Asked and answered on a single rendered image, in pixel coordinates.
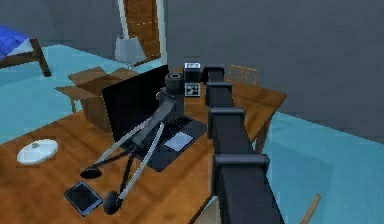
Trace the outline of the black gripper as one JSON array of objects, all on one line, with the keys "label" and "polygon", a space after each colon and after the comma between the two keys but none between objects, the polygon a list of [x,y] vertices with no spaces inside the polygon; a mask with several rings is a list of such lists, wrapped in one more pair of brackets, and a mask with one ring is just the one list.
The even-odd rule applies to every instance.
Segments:
[{"label": "black gripper", "polygon": [[137,132],[138,133],[133,137],[132,142],[137,146],[144,147],[155,136],[156,129],[159,127],[147,154],[141,161],[135,173],[132,175],[132,178],[125,184],[123,190],[120,193],[110,191],[103,199],[103,210],[107,215],[113,215],[121,208],[125,197],[133,188],[145,166],[151,159],[163,133],[164,125],[168,124],[184,112],[184,77],[181,74],[168,74],[165,77],[165,86],[158,92],[157,99],[159,101],[159,107],[149,119],[143,121],[141,124],[126,133],[108,150],[106,150],[92,165],[88,166],[80,173],[80,176],[84,179],[96,179],[100,177],[102,172],[99,170],[99,167],[113,161],[113,158],[110,158],[110,160],[107,160],[107,158],[117,148],[119,148]]}]

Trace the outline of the black cellphone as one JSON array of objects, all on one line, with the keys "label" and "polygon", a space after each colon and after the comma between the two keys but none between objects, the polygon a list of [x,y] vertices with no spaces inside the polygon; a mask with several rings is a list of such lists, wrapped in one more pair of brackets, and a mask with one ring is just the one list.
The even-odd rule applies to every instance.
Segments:
[{"label": "black cellphone", "polygon": [[83,217],[103,203],[101,196],[83,181],[69,188],[63,196]]}]

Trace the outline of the black laptop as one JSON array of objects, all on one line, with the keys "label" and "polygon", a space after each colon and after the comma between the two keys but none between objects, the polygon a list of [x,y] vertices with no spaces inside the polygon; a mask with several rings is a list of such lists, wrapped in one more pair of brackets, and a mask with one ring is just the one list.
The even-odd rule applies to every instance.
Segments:
[{"label": "black laptop", "polygon": [[[169,82],[168,66],[162,65],[102,90],[114,140],[147,120],[161,102],[156,94]],[[206,131],[206,125],[184,115],[184,95],[177,95],[177,112],[166,122],[149,166],[161,172]]]}]

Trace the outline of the brown cardboard box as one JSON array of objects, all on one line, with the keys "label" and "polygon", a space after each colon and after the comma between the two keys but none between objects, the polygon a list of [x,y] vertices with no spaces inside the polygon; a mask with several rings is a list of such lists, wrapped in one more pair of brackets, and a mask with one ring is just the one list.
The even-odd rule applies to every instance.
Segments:
[{"label": "brown cardboard box", "polygon": [[109,133],[111,127],[102,90],[136,75],[138,72],[126,68],[119,68],[108,74],[102,67],[95,67],[69,75],[68,78],[74,85],[56,87],[56,90],[70,98],[73,113],[76,112],[74,102],[79,100],[87,121]]}]

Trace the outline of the white round plate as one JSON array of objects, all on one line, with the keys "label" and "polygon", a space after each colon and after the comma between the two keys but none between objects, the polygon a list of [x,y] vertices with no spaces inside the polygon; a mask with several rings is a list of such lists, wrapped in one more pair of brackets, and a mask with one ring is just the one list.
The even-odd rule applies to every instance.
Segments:
[{"label": "white round plate", "polygon": [[34,141],[24,146],[16,160],[23,165],[36,165],[51,158],[58,151],[58,143],[51,139]]}]

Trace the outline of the brown wooden table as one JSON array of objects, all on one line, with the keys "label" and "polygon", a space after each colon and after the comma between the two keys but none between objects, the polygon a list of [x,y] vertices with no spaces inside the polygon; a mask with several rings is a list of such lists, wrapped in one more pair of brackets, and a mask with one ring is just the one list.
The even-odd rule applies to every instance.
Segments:
[{"label": "brown wooden table", "polygon": [[[237,82],[232,94],[234,104],[246,110],[250,141],[265,141],[272,116],[287,95]],[[58,153],[41,165],[18,165],[17,152],[38,138],[58,141]],[[116,215],[102,214],[101,208],[85,218],[77,214],[63,193],[112,141],[111,134],[77,112],[0,145],[0,224],[192,224],[197,219],[212,196],[214,148],[205,134],[164,171],[145,168]]]}]

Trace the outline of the brown wooden door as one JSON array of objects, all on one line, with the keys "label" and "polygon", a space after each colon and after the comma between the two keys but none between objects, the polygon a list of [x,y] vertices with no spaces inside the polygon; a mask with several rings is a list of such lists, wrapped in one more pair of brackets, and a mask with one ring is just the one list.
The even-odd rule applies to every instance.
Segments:
[{"label": "brown wooden door", "polygon": [[146,55],[140,65],[161,57],[158,28],[159,0],[117,0],[122,35],[120,38],[137,37]]}]

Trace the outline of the blue bed with wooden frame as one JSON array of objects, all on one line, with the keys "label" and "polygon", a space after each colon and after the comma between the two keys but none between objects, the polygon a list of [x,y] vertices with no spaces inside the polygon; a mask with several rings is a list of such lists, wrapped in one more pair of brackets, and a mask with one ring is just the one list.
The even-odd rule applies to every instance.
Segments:
[{"label": "blue bed with wooden frame", "polygon": [[31,62],[39,64],[45,77],[51,76],[39,40],[0,25],[0,69]]}]

